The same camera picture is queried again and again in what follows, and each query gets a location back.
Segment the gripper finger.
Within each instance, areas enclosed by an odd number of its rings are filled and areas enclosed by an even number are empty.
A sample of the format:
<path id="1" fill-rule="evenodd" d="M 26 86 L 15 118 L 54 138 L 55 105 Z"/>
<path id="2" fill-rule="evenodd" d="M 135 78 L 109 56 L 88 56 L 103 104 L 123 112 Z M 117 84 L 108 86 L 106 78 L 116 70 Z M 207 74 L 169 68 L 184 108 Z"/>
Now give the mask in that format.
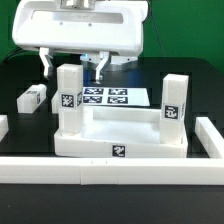
<path id="1" fill-rule="evenodd" d="M 100 73 L 101 73 L 102 69 L 109 62 L 110 53 L 101 51 L 99 53 L 99 58 L 100 58 L 100 62 L 99 62 L 99 64 L 97 65 L 97 67 L 95 69 L 95 76 L 94 76 L 94 81 L 95 82 L 99 82 L 100 81 Z"/>
<path id="2" fill-rule="evenodd" d="M 44 77 L 49 78 L 53 72 L 53 51 L 50 48 L 41 47 L 39 56 L 44 66 Z"/>

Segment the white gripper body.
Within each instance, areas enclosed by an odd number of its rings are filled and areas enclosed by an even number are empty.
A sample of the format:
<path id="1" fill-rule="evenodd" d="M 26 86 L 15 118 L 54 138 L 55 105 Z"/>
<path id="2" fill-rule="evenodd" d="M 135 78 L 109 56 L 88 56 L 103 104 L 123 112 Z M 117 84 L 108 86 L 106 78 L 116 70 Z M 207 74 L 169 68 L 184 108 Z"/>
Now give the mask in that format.
<path id="1" fill-rule="evenodd" d="M 146 1 L 97 1 L 88 10 L 68 7 L 64 0 L 21 0 L 12 38 L 26 50 L 138 56 L 147 17 Z"/>

